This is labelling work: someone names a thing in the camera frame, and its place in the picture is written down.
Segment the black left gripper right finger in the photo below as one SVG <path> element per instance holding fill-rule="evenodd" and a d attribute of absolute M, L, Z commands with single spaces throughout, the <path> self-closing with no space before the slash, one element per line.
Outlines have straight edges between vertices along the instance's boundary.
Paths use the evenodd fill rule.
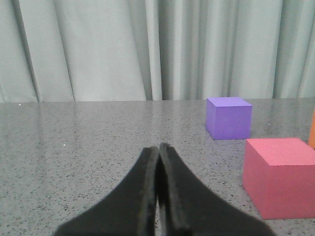
<path fill-rule="evenodd" d="M 168 236 L 273 236 L 264 222 L 208 189 L 167 143 L 159 147 L 158 202 Z"/>

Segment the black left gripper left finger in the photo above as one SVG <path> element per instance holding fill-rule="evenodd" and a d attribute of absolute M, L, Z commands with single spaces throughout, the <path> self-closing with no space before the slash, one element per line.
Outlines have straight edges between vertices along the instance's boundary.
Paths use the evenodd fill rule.
<path fill-rule="evenodd" d="M 158 148 L 142 149 L 120 184 L 102 201 L 58 227 L 56 236 L 153 236 Z"/>

